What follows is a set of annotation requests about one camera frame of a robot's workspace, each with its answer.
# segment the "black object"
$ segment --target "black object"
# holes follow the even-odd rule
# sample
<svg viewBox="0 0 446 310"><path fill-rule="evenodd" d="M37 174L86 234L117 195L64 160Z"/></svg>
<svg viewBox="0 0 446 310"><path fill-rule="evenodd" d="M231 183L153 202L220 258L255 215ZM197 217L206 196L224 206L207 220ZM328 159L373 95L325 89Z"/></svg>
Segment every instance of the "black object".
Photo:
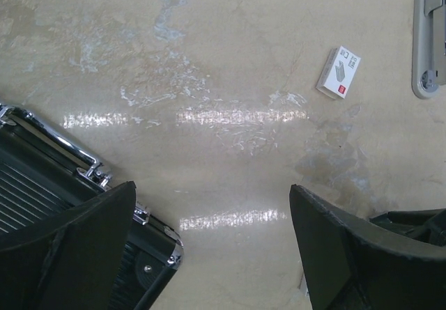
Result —
<svg viewBox="0 0 446 310"><path fill-rule="evenodd" d="M297 185L290 205L314 310L446 309L446 210L368 222Z"/></svg>
<svg viewBox="0 0 446 310"><path fill-rule="evenodd" d="M3 117L2 107L9 111ZM93 180L87 178L85 170L90 165L79 160L79 154L61 148L75 145L51 133L31 112L0 103L0 239L112 190L94 181L100 169L95 169ZM63 144L56 144L57 139ZM135 206L108 309L148 309L176 273L182 257L178 234Z"/></svg>
<svg viewBox="0 0 446 310"><path fill-rule="evenodd" d="M0 237L0 309L106 309L130 229L125 183Z"/></svg>

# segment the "metal corner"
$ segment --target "metal corner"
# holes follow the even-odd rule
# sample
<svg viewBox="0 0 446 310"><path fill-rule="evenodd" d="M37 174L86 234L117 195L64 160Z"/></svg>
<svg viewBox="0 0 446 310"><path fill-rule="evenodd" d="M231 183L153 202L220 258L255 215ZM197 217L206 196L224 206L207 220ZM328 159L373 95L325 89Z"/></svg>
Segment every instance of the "metal corner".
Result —
<svg viewBox="0 0 446 310"><path fill-rule="evenodd" d="M184 259L184 247L183 243L180 241L177 241L175 244L175 249L172 252L172 255L170 255L169 260L167 261L167 266L170 267L172 270L178 270L181 263Z"/></svg>

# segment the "metal trim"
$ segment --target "metal trim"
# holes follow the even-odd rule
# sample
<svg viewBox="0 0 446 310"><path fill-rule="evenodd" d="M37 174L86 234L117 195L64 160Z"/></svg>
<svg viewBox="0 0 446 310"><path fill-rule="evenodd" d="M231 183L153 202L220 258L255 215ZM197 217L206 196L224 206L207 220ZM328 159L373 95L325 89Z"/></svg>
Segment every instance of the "metal trim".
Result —
<svg viewBox="0 0 446 310"><path fill-rule="evenodd" d="M181 241L180 235L175 231L169 228L167 225L164 226L164 233L166 233L167 236L175 240L176 242L179 242L181 246L183 246L183 242Z"/></svg>
<svg viewBox="0 0 446 310"><path fill-rule="evenodd" d="M151 214L145 211L138 203L134 207L133 220L140 223L141 225L146 225L150 219Z"/></svg>
<svg viewBox="0 0 446 310"><path fill-rule="evenodd" d="M169 266L173 270L178 270L184 258L184 248L183 245L177 242L175 244L175 249L170 255L169 260L167 261L167 266Z"/></svg>

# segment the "black suitcase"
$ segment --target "black suitcase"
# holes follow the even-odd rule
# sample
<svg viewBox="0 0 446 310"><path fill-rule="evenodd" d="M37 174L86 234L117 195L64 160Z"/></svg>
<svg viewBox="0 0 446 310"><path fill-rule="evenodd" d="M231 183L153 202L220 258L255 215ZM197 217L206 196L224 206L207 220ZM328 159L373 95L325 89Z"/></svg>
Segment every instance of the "black suitcase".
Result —
<svg viewBox="0 0 446 310"><path fill-rule="evenodd" d="M111 178L88 149L0 103L0 237L106 192ZM179 235L137 203L108 309L148 309L182 259Z"/></svg>

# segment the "gray plastic part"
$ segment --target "gray plastic part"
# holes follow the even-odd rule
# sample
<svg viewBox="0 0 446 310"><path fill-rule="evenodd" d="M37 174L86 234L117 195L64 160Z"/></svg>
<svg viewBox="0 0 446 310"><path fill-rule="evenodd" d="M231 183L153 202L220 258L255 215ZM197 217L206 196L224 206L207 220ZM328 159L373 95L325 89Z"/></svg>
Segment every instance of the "gray plastic part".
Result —
<svg viewBox="0 0 446 310"><path fill-rule="evenodd" d="M433 71L433 16L424 14L425 0L415 0L413 15L412 90L420 99L438 94Z"/></svg>

